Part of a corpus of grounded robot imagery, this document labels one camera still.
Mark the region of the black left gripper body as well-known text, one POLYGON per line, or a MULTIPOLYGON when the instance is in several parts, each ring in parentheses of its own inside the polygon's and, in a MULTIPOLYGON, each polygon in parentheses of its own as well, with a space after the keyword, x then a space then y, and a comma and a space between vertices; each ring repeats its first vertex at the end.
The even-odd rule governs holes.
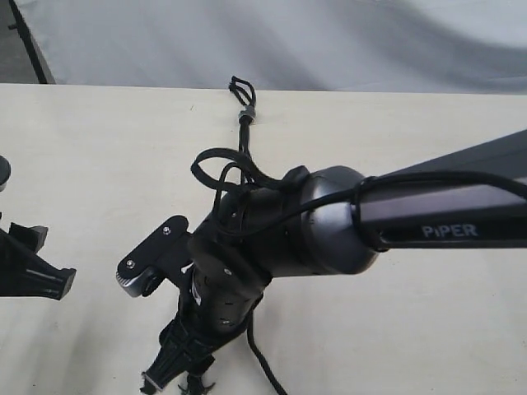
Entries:
POLYGON ((32 245, 30 228, 1 230, 1 297, 32 297, 22 276, 26 267, 24 248, 32 245))

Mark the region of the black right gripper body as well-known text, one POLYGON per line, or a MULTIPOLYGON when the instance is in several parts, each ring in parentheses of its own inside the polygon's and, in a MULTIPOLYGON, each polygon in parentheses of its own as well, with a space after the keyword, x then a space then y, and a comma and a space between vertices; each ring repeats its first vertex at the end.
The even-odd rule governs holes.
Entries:
POLYGON ((247 310, 185 308, 161 331, 158 359, 201 362, 247 328, 247 310))

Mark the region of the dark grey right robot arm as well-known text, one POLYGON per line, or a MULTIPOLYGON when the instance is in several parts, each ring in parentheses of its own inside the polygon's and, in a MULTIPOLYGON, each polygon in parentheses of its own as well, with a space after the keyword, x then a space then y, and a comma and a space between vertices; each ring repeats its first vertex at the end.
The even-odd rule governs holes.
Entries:
POLYGON ((270 179, 240 151, 225 158, 239 184, 194 176, 215 192, 195 229, 172 216, 143 241, 141 295, 171 280, 175 317, 143 373, 158 393, 187 374, 187 394, 204 394, 213 354, 253 332, 254 310, 277 277, 354 275, 391 249, 514 249, 526 245, 526 134, 483 143, 383 176, 346 166, 291 170, 270 179))

